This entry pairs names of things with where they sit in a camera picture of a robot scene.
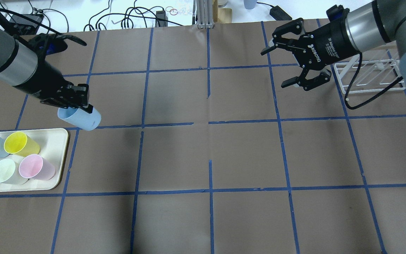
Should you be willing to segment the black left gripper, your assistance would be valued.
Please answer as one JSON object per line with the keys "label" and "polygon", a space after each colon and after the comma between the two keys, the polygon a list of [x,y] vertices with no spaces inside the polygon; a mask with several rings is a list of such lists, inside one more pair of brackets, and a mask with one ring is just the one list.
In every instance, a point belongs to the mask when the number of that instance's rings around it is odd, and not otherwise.
{"label": "black left gripper", "polygon": [[21,89],[41,103],[57,108],[82,108],[92,114],[89,85],[73,84],[48,62],[40,62],[32,76],[21,84]]}

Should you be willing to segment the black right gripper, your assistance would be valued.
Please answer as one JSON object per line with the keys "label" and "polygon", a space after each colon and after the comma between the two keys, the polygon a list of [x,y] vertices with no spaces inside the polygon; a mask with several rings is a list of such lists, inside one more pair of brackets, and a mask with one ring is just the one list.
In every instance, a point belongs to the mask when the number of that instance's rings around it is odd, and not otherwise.
{"label": "black right gripper", "polygon": [[331,71],[326,66],[359,53],[347,34],[346,18],[330,21],[314,31],[303,33],[303,19],[299,18],[277,27],[272,33],[272,46],[261,50],[261,56],[277,48],[295,57],[302,72],[284,80],[282,88],[302,87],[309,91],[329,82]]}

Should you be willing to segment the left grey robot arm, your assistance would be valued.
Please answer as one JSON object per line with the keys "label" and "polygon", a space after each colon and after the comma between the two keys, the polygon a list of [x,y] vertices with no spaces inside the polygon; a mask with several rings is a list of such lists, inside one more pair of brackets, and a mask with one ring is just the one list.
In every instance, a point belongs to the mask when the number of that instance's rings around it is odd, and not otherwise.
{"label": "left grey robot arm", "polygon": [[100,123],[100,113],[89,103],[89,85],[74,85],[45,59],[50,45],[59,43],[65,50],[65,40],[86,43],[71,35],[39,34],[27,45],[0,29],[0,80],[58,108],[58,117],[65,122],[90,131]]}

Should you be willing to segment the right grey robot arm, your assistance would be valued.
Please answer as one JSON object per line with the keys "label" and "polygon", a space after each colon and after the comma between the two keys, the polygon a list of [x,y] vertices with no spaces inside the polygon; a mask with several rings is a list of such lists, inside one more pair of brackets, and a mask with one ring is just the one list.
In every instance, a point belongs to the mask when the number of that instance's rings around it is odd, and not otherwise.
{"label": "right grey robot arm", "polygon": [[302,73],[282,82],[282,88],[295,85],[306,91],[331,79],[326,66],[396,42],[399,70],[406,86],[406,0],[373,0],[350,11],[334,5],[326,11],[329,23],[306,32],[303,19],[277,27],[262,55],[280,48],[291,52]]}

